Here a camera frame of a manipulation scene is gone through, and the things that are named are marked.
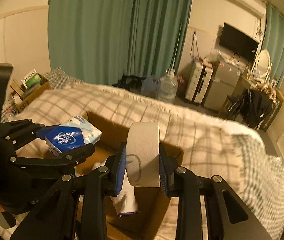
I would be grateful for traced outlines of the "blue tissue pack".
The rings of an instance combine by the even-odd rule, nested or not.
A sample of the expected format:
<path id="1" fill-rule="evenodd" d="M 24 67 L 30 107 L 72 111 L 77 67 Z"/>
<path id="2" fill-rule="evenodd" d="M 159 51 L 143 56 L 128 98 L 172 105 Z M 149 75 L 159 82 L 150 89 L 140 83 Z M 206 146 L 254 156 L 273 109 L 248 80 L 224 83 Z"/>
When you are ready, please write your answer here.
<path id="1" fill-rule="evenodd" d="M 51 153 L 59 157 L 63 152 L 86 144 L 94 145 L 100 140 L 101 135 L 99 129 L 84 117 L 77 115 L 47 133 L 45 142 Z"/>

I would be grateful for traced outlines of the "white knit sock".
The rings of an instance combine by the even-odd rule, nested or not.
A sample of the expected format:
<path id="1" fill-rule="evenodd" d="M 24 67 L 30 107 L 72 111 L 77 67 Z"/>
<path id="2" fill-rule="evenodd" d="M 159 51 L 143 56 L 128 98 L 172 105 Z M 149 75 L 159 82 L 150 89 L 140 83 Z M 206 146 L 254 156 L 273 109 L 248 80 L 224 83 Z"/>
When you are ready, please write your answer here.
<path id="1" fill-rule="evenodd" d="M 118 196 L 110 197 L 118 217 L 128 216 L 138 212 L 138 203 L 134 195 L 134 187 L 130 184 L 127 172 L 124 175 L 122 189 Z"/>

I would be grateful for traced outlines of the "white tape roll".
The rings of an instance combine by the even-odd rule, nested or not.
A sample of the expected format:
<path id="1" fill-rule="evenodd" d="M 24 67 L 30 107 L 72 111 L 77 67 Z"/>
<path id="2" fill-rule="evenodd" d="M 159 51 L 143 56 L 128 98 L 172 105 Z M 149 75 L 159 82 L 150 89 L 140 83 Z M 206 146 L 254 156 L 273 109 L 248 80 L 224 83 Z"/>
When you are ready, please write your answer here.
<path id="1" fill-rule="evenodd" d="M 132 186 L 160 187 L 158 122 L 135 122 L 130 127 L 126 172 Z"/>

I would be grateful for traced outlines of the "small cluttered cardboard box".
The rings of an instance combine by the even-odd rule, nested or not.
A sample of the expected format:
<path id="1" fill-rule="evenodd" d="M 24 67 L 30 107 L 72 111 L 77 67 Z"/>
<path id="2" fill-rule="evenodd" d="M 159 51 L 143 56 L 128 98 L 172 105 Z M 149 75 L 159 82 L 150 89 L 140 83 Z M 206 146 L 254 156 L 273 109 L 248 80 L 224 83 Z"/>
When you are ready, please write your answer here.
<path id="1" fill-rule="evenodd" d="M 42 95 L 45 90 L 51 89 L 49 81 L 44 76 L 36 74 L 34 80 L 36 82 L 29 88 L 26 88 L 24 84 L 19 85 L 15 79 L 10 83 L 10 88 L 12 89 L 11 97 L 18 113 L 21 113 L 30 103 Z"/>

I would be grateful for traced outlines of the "grey checked bed sheet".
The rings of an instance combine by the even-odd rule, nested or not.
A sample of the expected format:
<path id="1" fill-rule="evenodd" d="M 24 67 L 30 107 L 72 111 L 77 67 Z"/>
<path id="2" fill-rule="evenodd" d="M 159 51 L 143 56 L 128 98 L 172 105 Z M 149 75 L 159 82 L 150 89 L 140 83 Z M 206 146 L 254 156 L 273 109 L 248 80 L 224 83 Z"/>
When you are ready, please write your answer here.
<path id="1" fill-rule="evenodd" d="M 258 139 L 246 134 L 231 136 L 239 161 L 235 176 L 227 179 L 272 239 L 284 229 L 284 165 L 268 155 Z"/>

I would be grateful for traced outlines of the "large clear water bottle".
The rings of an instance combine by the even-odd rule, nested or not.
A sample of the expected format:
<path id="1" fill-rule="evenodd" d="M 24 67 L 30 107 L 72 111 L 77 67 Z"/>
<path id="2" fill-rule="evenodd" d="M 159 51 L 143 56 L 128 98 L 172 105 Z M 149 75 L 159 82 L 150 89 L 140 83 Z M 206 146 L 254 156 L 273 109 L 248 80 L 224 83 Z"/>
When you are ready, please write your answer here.
<path id="1" fill-rule="evenodd" d="M 173 103 L 178 89 L 178 80 L 174 69 L 168 69 L 166 74 L 160 79 L 159 87 L 156 92 L 156 99 Z"/>

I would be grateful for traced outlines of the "black bag on floor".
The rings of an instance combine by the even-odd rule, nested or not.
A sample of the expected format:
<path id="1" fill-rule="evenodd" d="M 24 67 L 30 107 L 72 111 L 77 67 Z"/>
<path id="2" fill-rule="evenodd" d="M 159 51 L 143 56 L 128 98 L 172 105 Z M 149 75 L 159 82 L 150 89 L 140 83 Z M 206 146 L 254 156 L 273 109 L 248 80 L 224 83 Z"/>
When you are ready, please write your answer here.
<path id="1" fill-rule="evenodd" d="M 123 75 L 117 83 L 112 84 L 112 87 L 122 88 L 129 92 L 140 92 L 144 80 L 144 77 Z"/>

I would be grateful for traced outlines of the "black jacket on chair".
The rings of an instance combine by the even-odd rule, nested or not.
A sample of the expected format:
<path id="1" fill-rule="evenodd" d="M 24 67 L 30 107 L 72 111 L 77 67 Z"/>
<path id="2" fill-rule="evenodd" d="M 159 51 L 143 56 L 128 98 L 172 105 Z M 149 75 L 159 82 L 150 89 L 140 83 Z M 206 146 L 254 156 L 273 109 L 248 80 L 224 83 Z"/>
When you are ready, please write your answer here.
<path id="1" fill-rule="evenodd" d="M 228 114 L 234 119 L 240 114 L 242 121 L 249 128 L 259 130 L 269 119 L 275 107 L 274 101 L 265 92 L 247 89 L 229 107 Z"/>

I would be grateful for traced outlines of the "white suitcase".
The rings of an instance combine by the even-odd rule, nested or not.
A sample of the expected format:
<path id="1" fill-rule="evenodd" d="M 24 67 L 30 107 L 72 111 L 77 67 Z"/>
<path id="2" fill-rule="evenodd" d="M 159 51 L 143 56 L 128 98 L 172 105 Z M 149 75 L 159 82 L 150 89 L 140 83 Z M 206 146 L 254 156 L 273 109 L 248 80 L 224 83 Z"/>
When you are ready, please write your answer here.
<path id="1" fill-rule="evenodd" d="M 193 64 L 185 93 L 186 100 L 201 104 L 213 73 L 213 65 L 208 62 L 196 61 Z"/>

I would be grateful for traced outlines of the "large green curtain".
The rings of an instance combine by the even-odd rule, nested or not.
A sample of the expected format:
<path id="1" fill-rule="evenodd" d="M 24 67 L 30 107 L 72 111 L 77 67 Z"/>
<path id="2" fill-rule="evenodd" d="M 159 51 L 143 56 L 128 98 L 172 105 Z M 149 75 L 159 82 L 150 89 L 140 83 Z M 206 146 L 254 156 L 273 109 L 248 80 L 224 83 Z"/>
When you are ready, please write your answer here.
<path id="1" fill-rule="evenodd" d="M 111 85 L 123 75 L 162 76 L 182 24 L 181 61 L 192 0 L 49 0 L 52 68 L 87 83 Z"/>

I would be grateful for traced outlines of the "white pole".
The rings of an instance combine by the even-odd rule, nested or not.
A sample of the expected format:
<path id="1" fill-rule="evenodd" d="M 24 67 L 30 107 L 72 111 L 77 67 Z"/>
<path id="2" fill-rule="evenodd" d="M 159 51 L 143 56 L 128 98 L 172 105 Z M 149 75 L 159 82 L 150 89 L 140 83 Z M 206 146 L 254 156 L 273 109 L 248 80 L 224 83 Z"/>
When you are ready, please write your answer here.
<path id="1" fill-rule="evenodd" d="M 171 60 L 170 70 L 174 70 L 175 69 L 175 59 L 176 59 L 177 50 L 178 50 L 178 46 L 179 46 L 179 40 L 180 40 L 180 36 L 181 36 L 181 31 L 182 31 L 182 24 L 180 24 L 179 31 L 177 33 L 177 38 L 176 38 L 175 47 L 174 47 L 174 51 L 173 51 L 173 56 L 172 56 L 172 60 Z"/>

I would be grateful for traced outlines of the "white oval vanity mirror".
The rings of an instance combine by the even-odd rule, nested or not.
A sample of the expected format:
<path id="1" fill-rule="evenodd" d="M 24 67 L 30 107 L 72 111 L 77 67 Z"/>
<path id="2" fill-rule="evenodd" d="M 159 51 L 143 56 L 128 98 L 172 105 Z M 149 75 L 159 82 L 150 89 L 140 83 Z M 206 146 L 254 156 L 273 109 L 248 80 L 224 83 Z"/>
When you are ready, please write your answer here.
<path id="1" fill-rule="evenodd" d="M 272 69 L 271 56 L 267 49 L 259 52 L 252 67 L 252 74 L 255 80 L 267 82 Z"/>

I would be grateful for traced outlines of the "narrow green curtain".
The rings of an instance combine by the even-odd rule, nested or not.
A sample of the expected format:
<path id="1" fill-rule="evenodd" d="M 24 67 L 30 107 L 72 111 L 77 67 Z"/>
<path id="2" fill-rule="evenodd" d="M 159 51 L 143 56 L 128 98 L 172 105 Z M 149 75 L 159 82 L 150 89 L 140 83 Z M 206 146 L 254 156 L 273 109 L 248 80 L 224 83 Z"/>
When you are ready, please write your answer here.
<path id="1" fill-rule="evenodd" d="M 280 87 L 284 78 L 284 16 L 271 3 L 266 7 L 266 26 L 262 50 L 268 50 L 272 62 L 270 80 Z"/>

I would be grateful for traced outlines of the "white air conditioner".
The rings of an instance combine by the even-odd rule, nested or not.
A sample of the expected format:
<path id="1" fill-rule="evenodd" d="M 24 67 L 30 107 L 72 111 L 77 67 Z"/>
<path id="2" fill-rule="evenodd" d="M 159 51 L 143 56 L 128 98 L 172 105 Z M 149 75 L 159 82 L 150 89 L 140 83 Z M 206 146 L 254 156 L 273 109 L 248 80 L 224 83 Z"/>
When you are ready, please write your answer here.
<path id="1" fill-rule="evenodd" d="M 262 19 L 265 16 L 266 9 L 263 5 L 256 2 L 255 0 L 228 0 L 242 9 L 245 9 L 247 12 L 254 15 L 256 18 Z"/>

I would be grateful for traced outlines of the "black wall television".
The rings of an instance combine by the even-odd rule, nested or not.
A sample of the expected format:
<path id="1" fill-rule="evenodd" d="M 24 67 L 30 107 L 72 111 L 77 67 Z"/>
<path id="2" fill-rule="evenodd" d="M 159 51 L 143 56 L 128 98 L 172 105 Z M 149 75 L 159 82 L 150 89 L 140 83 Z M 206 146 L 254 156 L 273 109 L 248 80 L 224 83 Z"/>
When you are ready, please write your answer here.
<path id="1" fill-rule="evenodd" d="M 219 45 L 231 50 L 236 55 L 253 62 L 258 50 L 259 43 L 239 29 L 224 23 Z"/>

